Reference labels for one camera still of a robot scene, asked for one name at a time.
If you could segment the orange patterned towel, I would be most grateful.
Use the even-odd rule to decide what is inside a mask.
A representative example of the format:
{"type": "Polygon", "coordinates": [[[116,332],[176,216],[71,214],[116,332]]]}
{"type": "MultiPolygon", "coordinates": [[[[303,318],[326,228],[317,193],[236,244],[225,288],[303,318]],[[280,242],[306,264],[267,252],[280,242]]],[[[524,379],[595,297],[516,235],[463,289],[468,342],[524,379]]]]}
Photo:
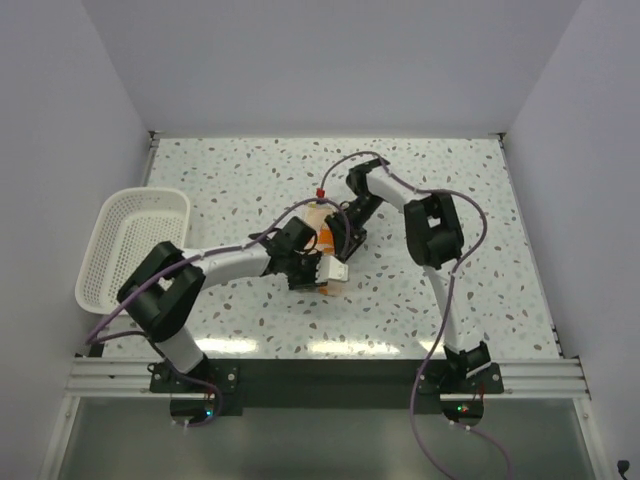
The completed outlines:
{"type": "MultiPolygon", "coordinates": [[[[315,249],[326,255],[336,253],[333,235],[325,221],[334,212],[335,209],[330,205],[310,203],[303,216],[303,220],[316,231],[315,249]]],[[[329,281],[326,286],[319,287],[318,291],[325,296],[338,297],[342,293],[342,286],[340,282],[329,281]]]]}

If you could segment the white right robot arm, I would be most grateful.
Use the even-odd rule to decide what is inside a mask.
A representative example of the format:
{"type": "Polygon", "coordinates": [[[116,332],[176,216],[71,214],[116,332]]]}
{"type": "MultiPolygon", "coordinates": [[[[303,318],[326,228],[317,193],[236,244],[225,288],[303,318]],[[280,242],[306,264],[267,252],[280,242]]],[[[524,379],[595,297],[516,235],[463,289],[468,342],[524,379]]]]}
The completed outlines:
{"type": "Polygon", "coordinates": [[[406,246],[413,262],[424,270],[441,314],[438,337],[449,365],[448,386],[469,392],[481,380],[481,371],[491,364],[488,346],[479,327],[459,312],[453,298],[457,270],[485,240],[488,230],[482,208],[466,195],[446,189],[419,189],[400,179],[389,162],[376,158],[352,167],[346,185],[355,195],[342,214],[325,219],[333,237],[334,251],[346,262],[366,239],[366,222],[382,203],[393,206],[404,218],[406,246]],[[467,251],[454,197],[467,201],[479,215],[479,239],[467,251]]]}

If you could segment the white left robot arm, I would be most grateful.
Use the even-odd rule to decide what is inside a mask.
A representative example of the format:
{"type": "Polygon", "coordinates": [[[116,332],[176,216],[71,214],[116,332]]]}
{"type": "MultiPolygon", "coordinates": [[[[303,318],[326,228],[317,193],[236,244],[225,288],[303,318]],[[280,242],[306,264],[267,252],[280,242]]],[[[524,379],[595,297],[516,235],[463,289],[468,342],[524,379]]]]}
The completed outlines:
{"type": "Polygon", "coordinates": [[[200,390],[213,378],[206,354],[186,328],[200,292],[230,281],[282,274],[291,290],[327,284],[323,254],[307,245],[317,232],[298,217],[266,234],[252,234],[244,245],[188,255],[173,243],[156,245],[121,286],[117,301],[142,329],[149,343],[173,365],[171,378],[185,392],[200,390]]]}

